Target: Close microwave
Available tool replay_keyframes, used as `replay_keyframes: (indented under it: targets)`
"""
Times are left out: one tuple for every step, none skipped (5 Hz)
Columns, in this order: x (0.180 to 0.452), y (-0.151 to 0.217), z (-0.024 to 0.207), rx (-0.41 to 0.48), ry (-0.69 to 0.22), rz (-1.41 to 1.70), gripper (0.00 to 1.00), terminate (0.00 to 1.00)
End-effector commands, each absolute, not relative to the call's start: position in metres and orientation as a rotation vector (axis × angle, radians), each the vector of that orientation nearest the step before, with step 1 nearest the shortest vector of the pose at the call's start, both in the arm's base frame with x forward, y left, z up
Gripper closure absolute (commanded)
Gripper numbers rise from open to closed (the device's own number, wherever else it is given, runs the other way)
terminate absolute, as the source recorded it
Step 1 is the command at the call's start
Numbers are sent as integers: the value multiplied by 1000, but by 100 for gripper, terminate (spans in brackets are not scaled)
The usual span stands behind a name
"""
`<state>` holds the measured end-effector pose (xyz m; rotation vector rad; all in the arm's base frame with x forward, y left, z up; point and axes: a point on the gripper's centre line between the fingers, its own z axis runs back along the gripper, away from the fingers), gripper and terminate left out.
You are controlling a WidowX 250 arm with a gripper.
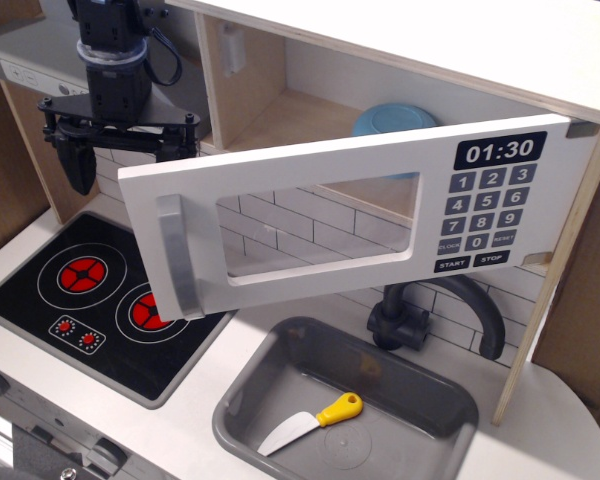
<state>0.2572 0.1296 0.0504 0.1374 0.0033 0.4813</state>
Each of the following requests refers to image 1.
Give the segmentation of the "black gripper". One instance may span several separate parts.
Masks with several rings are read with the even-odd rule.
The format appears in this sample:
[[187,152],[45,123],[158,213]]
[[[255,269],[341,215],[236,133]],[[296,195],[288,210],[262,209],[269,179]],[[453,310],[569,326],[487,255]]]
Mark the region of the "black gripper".
[[157,163],[199,154],[200,117],[152,91],[146,71],[87,69],[89,92],[41,100],[44,140],[56,148],[71,187],[86,196],[96,179],[94,147],[152,154]]

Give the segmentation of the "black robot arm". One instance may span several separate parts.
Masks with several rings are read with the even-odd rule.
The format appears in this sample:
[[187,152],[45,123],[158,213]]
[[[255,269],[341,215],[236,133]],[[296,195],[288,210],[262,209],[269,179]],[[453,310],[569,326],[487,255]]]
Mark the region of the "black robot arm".
[[98,148],[149,153],[159,162],[195,156],[200,115],[170,106],[152,92],[155,85],[175,85],[183,63],[176,58],[172,76],[160,79],[149,41],[177,55],[174,44],[144,24],[136,1],[72,1],[69,7],[79,25],[76,49],[88,91],[45,97],[38,108],[45,116],[44,139],[56,150],[71,187],[81,195],[91,191]]

